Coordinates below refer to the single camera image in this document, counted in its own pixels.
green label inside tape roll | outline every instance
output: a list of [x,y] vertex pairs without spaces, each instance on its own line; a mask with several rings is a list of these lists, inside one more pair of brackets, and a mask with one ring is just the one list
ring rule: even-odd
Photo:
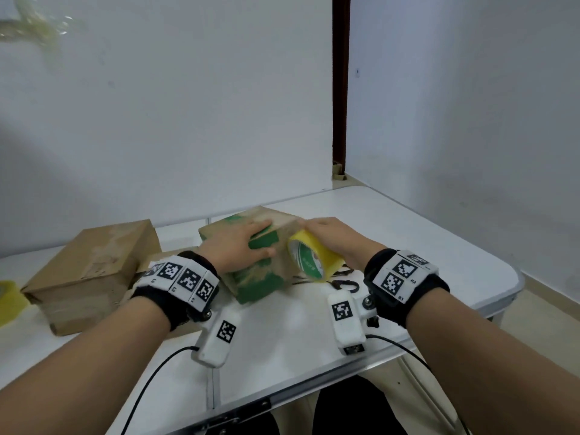
[[294,261],[306,276],[312,279],[323,279],[323,265],[316,253],[301,241],[291,241],[290,251]]

wristband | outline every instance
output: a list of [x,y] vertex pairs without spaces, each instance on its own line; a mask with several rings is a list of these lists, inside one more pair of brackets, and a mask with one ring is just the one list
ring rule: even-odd
[[186,250],[155,263],[134,284],[131,296],[144,296],[157,304],[171,323],[171,331],[189,319],[204,319],[218,293],[219,278],[203,256]]
[[407,315],[434,288],[449,292],[439,269],[408,250],[384,249],[365,268],[364,282],[376,299],[379,316],[405,327]]

tape roll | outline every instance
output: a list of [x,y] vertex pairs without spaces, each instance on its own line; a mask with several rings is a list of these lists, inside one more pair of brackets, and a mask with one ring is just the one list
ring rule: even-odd
[[16,319],[28,305],[14,281],[0,281],[0,327]]
[[324,247],[306,230],[301,230],[290,237],[288,252],[304,274],[314,281],[329,280],[344,264],[342,256]]

white folding table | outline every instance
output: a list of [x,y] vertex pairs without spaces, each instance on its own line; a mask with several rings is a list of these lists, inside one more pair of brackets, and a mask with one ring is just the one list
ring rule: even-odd
[[[521,273],[509,264],[370,188],[335,189],[269,207],[304,218],[336,216],[388,247],[412,250],[439,266],[451,293],[485,317],[504,311],[523,287]],[[162,248],[199,244],[197,229],[203,224],[201,220],[157,229]],[[0,260],[0,279],[24,284],[59,249]],[[348,279],[366,290],[360,272]],[[248,306],[227,363],[211,370],[187,353],[176,356],[151,382],[127,434],[179,429],[189,433],[201,422],[255,415],[403,354],[394,345],[372,340],[366,353],[341,355],[327,312],[326,299],[333,291],[329,284],[295,285]],[[414,347],[407,331],[392,322],[381,319],[378,329],[367,331]],[[121,431],[137,395],[161,361],[195,344],[197,337],[194,333],[161,345],[107,434]],[[0,387],[70,338],[53,336],[38,308],[27,308],[0,328]]]

person's leg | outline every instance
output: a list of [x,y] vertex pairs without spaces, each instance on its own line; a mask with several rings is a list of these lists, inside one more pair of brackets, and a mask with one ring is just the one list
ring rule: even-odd
[[[218,435],[220,431],[220,428],[210,429],[207,435]],[[278,424],[270,412],[228,427],[226,433],[227,435],[280,435]]]
[[385,394],[358,375],[320,391],[312,435],[372,434],[407,435]]

